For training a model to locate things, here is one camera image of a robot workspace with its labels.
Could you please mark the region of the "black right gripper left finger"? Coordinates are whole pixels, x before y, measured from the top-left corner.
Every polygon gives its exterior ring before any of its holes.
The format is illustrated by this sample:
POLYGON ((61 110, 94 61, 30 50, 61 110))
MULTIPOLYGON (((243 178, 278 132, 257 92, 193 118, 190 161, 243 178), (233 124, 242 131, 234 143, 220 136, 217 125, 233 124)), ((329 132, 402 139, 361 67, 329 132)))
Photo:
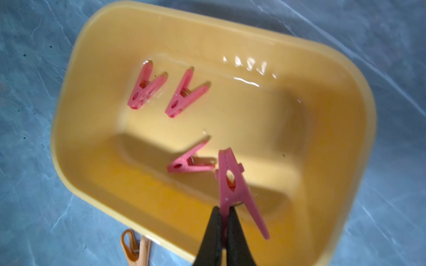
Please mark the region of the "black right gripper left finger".
POLYGON ((220 209, 215 206, 200 245, 193 266, 220 266, 222 260, 222 218, 220 209))

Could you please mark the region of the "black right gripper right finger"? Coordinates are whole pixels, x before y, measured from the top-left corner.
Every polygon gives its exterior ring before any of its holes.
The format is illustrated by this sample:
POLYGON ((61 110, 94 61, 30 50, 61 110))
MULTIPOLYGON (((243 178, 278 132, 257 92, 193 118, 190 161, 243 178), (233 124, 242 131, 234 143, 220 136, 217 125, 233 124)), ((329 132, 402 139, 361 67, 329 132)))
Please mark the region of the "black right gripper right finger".
POLYGON ((226 230, 227 266, 256 266, 235 207, 230 207, 226 230))

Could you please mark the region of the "red clothespin box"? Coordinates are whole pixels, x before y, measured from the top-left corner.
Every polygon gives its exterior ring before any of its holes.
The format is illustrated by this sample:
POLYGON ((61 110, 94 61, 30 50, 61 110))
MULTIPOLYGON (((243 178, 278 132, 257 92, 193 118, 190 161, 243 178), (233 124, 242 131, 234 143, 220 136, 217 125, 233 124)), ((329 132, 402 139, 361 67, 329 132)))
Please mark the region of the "red clothespin box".
POLYGON ((210 89, 210 82, 205 82, 195 90, 189 90, 190 82, 193 78, 195 68, 191 66, 184 73, 169 105, 165 110, 165 114, 170 118, 175 118, 181 114, 186 108, 195 103, 210 89))
POLYGON ((262 236, 268 240, 270 234, 263 216, 257 207, 254 197, 244 178, 244 167, 239 163, 231 148, 220 150, 218 154, 218 169, 215 176, 219 181, 220 215, 223 221, 223 232, 227 235, 230 208, 237 203, 246 206, 249 214, 256 223, 262 236))

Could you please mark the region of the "orange clothespin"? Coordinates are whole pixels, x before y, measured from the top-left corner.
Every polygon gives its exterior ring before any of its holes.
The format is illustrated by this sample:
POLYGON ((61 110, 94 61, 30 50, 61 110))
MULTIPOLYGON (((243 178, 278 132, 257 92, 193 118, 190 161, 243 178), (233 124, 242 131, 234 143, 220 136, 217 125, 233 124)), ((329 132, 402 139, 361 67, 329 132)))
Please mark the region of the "orange clothespin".
POLYGON ((134 231, 125 230, 120 243, 129 266, 148 266, 152 241, 142 236, 139 242, 136 241, 134 231))

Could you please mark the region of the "red clothespin front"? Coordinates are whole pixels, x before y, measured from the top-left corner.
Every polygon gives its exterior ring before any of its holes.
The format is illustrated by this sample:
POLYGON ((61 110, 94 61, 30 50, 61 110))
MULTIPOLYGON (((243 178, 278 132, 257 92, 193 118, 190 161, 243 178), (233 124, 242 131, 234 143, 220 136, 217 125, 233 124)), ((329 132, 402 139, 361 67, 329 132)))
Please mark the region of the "red clothespin front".
POLYGON ((206 172, 215 169, 215 161, 197 164, 194 155, 201 150, 209 141, 203 140, 190 148, 188 151, 173 160, 167 167, 168 173, 184 174, 191 172, 206 172))

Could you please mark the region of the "red clothespin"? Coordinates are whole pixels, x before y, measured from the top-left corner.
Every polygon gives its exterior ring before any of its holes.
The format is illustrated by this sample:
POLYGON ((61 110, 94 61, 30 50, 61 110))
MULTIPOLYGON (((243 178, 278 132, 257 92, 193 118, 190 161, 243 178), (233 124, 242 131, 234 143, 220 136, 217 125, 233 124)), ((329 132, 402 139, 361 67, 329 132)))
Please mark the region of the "red clothespin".
POLYGON ((215 161, 197 164, 194 155, 201 150, 209 141, 203 140, 190 148, 188 151, 173 160, 167 167, 168 173, 184 174, 191 172, 206 172, 215 169, 215 161))
POLYGON ((153 81, 150 81, 149 79, 152 72, 153 61, 145 62, 138 76, 136 84, 134 85, 132 94, 127 102, 127 106, 129 106, 131 109, 140 109, 166 83, 168 79, 167 72, 156 76, 153 81))

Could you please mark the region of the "yellow plastic storage box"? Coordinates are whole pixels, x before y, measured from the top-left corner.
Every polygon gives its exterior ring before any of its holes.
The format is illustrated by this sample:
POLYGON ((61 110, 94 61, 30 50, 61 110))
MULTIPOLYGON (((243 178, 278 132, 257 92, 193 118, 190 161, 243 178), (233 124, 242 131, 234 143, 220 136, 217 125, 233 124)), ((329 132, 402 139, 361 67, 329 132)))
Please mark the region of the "yellow plastic storage box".
POLYGON ((241 225, 260 266, 326 266, 376 131, 372 91, 336 50, 301 38, 133 1, 109 4, 81 30, 51 133, 58 176, 76 196, 188 260, 219 203, 213 171, 170 174, 203 140, 199 162, 231 148, 271 238, 245 206, 241 225), (145 62, 166 83, 127 106, 145 62), (209 91, 165 114, 184 73, 209 91))

